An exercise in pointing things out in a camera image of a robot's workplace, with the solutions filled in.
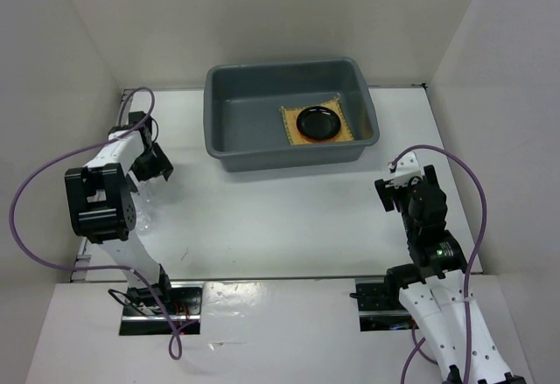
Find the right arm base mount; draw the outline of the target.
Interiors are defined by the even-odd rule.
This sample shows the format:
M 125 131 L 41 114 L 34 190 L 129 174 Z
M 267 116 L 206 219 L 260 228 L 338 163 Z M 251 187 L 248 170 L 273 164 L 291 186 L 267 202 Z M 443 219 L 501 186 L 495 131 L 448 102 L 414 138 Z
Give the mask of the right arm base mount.
M 355 290 L 349 296 L 357 304 L 362 332 L 410 330 L 412 316 L 389 296 L 381 276 L 354 279 Z

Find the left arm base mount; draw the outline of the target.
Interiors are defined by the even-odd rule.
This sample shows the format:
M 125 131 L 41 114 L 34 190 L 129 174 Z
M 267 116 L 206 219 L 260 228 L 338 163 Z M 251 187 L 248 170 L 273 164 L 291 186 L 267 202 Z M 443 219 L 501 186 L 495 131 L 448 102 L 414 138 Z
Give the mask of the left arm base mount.
M 122 306 L 119 334 L 121 336 L 170 335 L 172 329 L 161 308 L 152 297 L 142 302 L 132 290 L 109 289 L 108 294 Z M 175 282 L 164 307 L 181 335 L 200 333 L 203 284 Z

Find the black round plate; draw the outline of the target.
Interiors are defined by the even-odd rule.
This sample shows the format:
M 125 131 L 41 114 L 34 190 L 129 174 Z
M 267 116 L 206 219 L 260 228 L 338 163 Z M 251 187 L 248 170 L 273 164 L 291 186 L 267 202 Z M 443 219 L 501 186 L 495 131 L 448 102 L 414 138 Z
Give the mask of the black round plate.
M 316 139 L 337 136 L 341 126 L 340 117 L 333 110 L 323 106 L 305 108 L 296 120 L 296 127 L 301 135 Z

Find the woven bamboo mat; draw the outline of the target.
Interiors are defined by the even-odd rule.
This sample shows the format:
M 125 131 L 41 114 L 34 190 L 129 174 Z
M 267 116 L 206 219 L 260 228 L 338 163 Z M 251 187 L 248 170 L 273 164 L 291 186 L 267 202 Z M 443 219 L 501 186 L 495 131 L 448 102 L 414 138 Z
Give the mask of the woven bamboo mat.
M 340 98 L 334 97 L 331 100 L 324 101 L 321 103 L 314 103 L 309 106 L 300 107 L 300 108 L 286 108 L 281 107 L 281 115 L 283 118 L 283 126 L 288 138 L 290 145 L 303 145 L 303 144 L 311 144 L 311 143 L 303 143 L 301 140 L 301 135 L 298 132 L 296 127 L 296 120 L 298 114 L 304 110 L 305 108 L 313 107 L 313 106 L 323 106 L 333 110 L 340 118 L 342 126 L 340 129 L 339 134 L 336 136 L 338 137 L 338 142 L 335 143 L 344 143 L 344 142 L 352 142 L 354 140 L 354 135 L 352 134 L 349 125 L 344 117 L 341 105 L 340 105 Z

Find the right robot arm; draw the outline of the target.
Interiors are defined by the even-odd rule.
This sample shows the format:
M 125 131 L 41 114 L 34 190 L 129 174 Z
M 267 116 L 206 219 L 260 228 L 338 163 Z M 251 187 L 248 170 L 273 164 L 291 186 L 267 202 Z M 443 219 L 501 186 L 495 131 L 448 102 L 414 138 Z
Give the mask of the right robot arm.
M 410 153 L 389 170 L 391 179 L 374 185 L 384 209 L 402 217 L 412 262 L 388 269 L 384 300 L 415 320 L 445 383 L 523 383 L 464 289 L 467 261 L 446 227 L 446 195 L 434 167 L 419 166 Z

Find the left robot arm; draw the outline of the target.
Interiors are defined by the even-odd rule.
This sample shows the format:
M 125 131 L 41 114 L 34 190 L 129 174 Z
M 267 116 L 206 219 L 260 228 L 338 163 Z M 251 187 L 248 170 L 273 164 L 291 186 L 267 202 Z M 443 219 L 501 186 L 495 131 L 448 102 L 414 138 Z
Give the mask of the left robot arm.
M 115 264 L 125 267 L 131 302 L 161 314 L 173 306 L 174 292 L 165 269 L 135 232 L 133 200 L 141 183 L 167 180 L 173 173 L 172 163 L 152 138 L 152 124 L 147 113 L 130 113 L 127 124 L 110 130 L 109 143 L 93 159 L 66 171 L 65 187 L 76 235 L 101 246 Z

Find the orange round plate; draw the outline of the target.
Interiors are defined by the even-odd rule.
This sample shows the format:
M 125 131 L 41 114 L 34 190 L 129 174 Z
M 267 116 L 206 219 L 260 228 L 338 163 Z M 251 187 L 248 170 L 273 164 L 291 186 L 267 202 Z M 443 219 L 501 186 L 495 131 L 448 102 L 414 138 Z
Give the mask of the orange round plate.
M 301 136 L 301 140 L 303 143 L 333 143 L 338 142 L 338 137 L 334 136 L 327 139 L 316 139 L 308 136 Z

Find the clear glass dish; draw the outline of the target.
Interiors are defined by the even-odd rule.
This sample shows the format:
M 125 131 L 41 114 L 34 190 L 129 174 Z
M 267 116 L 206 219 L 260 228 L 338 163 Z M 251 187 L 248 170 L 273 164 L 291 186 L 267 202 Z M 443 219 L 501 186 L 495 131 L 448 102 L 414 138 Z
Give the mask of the clear glass dish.
M 132 182 L 129 188 L 138 212 L 149 212 L 155 209 L 154 185 L 150 181 Z

